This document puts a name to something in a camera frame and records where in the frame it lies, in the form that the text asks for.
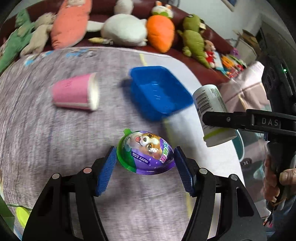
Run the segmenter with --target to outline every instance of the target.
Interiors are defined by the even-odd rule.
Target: dog's tongue
[[[136,142],[140,143],[141,137],[136,137]]]

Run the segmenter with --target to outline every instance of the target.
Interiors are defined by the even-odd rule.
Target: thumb
[[[279,176],[279,182],[284,186],[296,184],[296,168],[284,170]]]

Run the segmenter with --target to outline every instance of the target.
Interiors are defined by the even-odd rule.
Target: blue jeans
[[[268,228],[265,227],[267,238],[270,238],[271,235],[276,230],[279,230],[284,225],[284,220],[286,218],[286,215],[289,213],[292,205],[294,204],[294,201],[296,199],[296,196],[291,197],[289,200],[285,201],[285,205],[282,210],[275,210],[272,213],[272,227]]]

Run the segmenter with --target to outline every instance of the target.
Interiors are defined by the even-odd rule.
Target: gray wood grain tablecloth
[[[0,78],[0,169],[7,204],[33,207],[50,176],[71,175],[117,146],[123,130],[146,130],[166,139],[161,123],[143,119],[129,96],[129,70],[142,66],[128,49],[64,49],[22,58]],[[57,108],[51,87],[59,80],[97,72],[95,112]],[[138,175],[117,163],[106,192],[95,198],[109,240],[180,240],[188,224],[176,168]],[[75,234],[79,230],[71,197]]]

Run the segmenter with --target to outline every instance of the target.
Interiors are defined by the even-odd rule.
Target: white can
[[[221,94],[215,85],[205,85],[200,87],[194,92],[192,97],[200,118],[204,133],[203,139],[207,144],[207,147],[222,144],[236,137],[234,129],[206,126],[202,122],[202,116],[207,111],[227,112]]]

